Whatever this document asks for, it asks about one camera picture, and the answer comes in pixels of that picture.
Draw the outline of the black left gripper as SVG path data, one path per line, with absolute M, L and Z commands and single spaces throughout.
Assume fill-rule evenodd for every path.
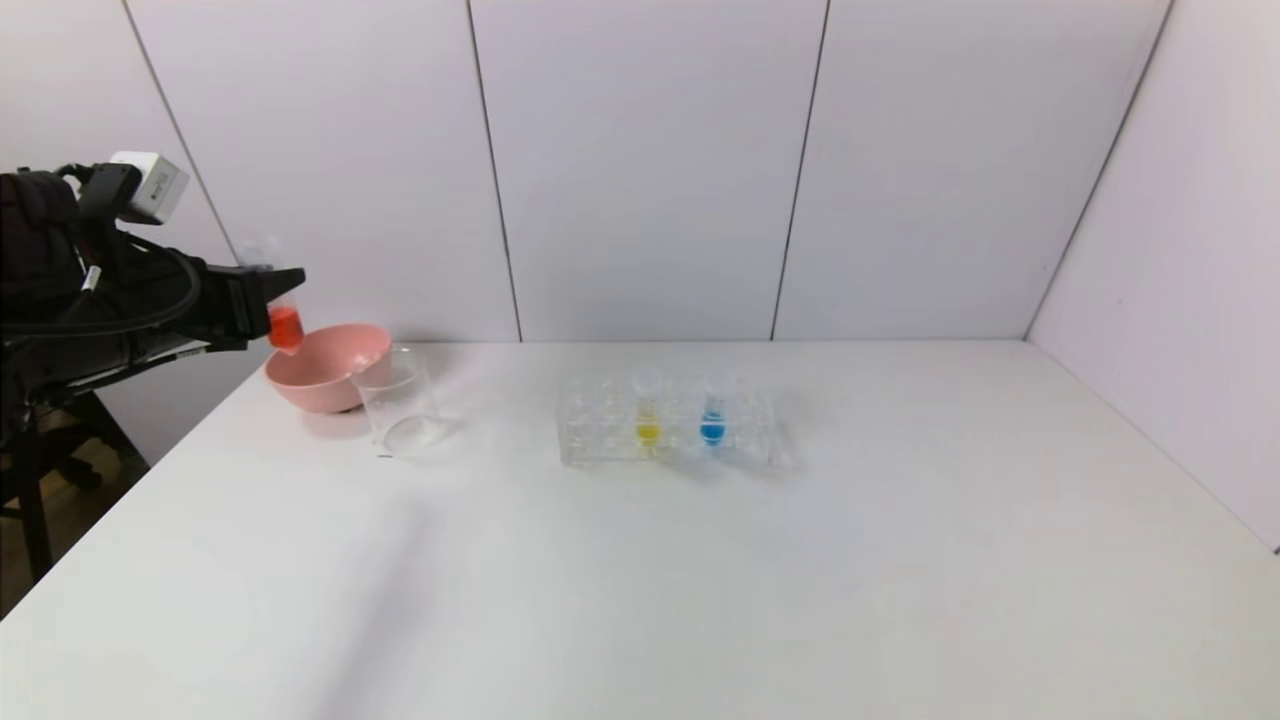
M 269 332 L 268 314 L 294 305 L 291 293 L 306 282 L 300 266 L 230 266 L 170 249 L 128 249 L 124 309 L 128 319 L 182 313 L 148 328 L 150 336 L 196 341 L 215 350 L 244 350 Z

